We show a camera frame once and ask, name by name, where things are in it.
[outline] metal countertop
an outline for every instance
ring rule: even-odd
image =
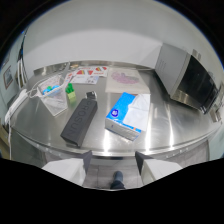
[[[193,144],[213,133],[220,122],[213,123],[209,114],[171,100],[154,70],[139,71],[151,92],[151,105],[147,132],[134,141],[127,140],[105,129],[105,117],[121,94],[106,93],[106,78],[100,77],[96,85],[73,84],[76,101],[68,109],[53,117],[39,98],[26,99],[11,119],[14,130],[24,137],[61,151],[84,153],[92,150],[95,156],[130,157],[135,151],[144,154],[164,153]],[[35,75],[27,85],[29,91],[47,76]],[[82,147],[60,137],[64,126],[85,93],[96,91],[98,110],[86,133]]]

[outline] person's shoe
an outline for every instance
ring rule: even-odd
[[[123,174],[121,173],[121,171],[116,171],[114,173],[114,181],[115,180],[123,182]]]

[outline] product box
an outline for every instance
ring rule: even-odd
[[[132,141],[140,135],[141,130],[124,124],[123,120],[128,112],[128,105],[132,103],[134,98],[135,96],[124,92],[105,120],[106,129]]]

